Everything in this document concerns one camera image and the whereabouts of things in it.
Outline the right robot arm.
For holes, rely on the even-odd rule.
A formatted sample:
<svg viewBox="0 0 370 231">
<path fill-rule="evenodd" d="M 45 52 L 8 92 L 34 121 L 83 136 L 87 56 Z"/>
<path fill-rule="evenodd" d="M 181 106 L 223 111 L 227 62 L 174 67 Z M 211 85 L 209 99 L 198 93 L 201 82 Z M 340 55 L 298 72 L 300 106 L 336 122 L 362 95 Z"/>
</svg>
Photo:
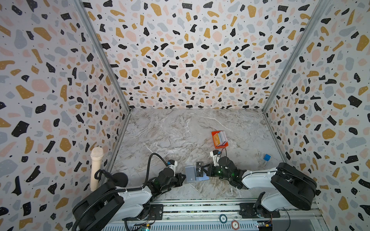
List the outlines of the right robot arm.
<svg viewBox="0 0 370 231">
<path fill-rule="evenodd" d="M 227 156 L 212 154 L 214 162 L 198 167 L 208 177 L 226 180 L 239 190 L 252 188 L 270 189 L 260 193 L 253 209 L 255 214 L 265 216 L 286 206 L 308 211 L 316 195 L 317 183 L 287 163 L 279 163 L 267 170 L 242 170 Z"/>
</svg>

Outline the red card tray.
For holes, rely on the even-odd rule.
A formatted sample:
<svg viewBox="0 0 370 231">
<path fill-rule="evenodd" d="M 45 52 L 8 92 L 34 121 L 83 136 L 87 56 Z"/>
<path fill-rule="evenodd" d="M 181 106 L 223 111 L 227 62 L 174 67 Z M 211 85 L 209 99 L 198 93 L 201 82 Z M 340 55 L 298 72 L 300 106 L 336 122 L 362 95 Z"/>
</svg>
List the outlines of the red card tray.
<svg viewBox="0 0 370 231">
<path fill-rule="evenodd" d="M 213 131 L 212 139 L 216 149 L 228 147 L 228 139 L 224 131 Z"/>
</svg>

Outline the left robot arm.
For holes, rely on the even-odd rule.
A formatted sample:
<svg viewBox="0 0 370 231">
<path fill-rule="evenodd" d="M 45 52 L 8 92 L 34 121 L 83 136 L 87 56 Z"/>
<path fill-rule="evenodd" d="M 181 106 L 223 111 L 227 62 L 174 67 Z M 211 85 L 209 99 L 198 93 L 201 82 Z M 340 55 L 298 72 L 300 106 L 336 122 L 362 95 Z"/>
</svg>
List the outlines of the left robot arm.
<svg viewBox="0 0 370 231">
<path fill-rule="evenodd" d="M 108 181 L 81 200 L 72 210 L 73 231 L 100 231 L 111 222 L 126 218 L 144 219 L 150 203 L 172 188 L 181 187 L 186 175 L 166 167 L 159 175 L 140 187 L 121 187 Z"/>
</svg>

